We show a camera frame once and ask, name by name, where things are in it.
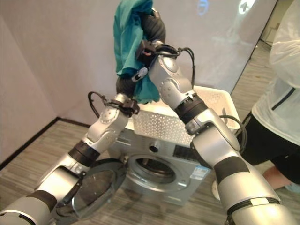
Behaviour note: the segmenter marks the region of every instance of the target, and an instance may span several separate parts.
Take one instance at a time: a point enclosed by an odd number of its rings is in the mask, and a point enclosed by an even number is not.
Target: teal cloth
[[[116,72],[121,77],[132,77],[144,64],[135,60],[135,52],[143,39],[139,13],[151,13],[152,0],[123,0],[118,5],[114,23],[114,53]],[[139,103],[159,100],[159,92],[148,75],[135,86],[135,99]]]

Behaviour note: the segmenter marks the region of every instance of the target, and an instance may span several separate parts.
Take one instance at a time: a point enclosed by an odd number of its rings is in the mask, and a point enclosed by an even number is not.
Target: open door
[[[91,217],[118,190],[126,177],[124,164],[114,158],[96,161],[72,200],[53,210],[50,225],[69,225]]]

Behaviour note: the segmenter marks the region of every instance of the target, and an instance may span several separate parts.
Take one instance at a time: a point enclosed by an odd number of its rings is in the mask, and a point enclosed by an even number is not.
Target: floor
[[[269,54],[270,48],[259,43],[232,93],[241,120],[274,75],[268,64]],[[0,171],[0,209],[31,193],[47,168],[69,151],[86,131],[85,127],[58,121]],[[269,162],[259,165],[258,170],[263,172],[270,165]],[[214,174],[210,173],[183,207],[161,203],[121,188],[94,217],[75,224],[222,225],[226,216],[221,203],[210,192],[213,180]],[[277,193],[300,223],[300,195],[284,188]]]

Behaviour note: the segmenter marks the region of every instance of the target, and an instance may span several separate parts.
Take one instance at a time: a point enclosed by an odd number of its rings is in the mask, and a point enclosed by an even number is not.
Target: label sticker
[[[209,171],[210,171],[209,168],[202,165],[197,165],[193,173],[190,175],[190,178],[196,180],[203,180],[206,177],[206,175],[209,173]]]

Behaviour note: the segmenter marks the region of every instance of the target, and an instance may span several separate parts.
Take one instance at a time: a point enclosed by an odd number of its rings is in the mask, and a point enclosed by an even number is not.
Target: white wall
[[[281,22],[286,10],[289,8],[292,2],[293,0],[278,0],[277,5],[275,6],[274,11],[270,17],[270,20],[268,21],[265,29],[263,30],[261,36],[261,39],[263,41],[267,41],[268,44],[272,44],[276,34],[276,30],[272,30],[269,36],[267,37],[270,28],[275,28],[277,24]]]
[[[0,17],[0,163],[56,117]]]
[[[113,97],[119,1],[2,0],[2,16],[55,112],[93,123],[90,90]]]
[[[168,43],[194,50],[196,84],[230,92],[275,1],[256,0],[241,14],[245,0],[209,0],[202,16],[199,0],[155,0],[154,6],[165,21]],[[115,94],[113,19],[119,2],[1,1],[4,20],[59,116],[91,124],[88,91]],[[179,64],[190,76],[191,62],[183,55]]]

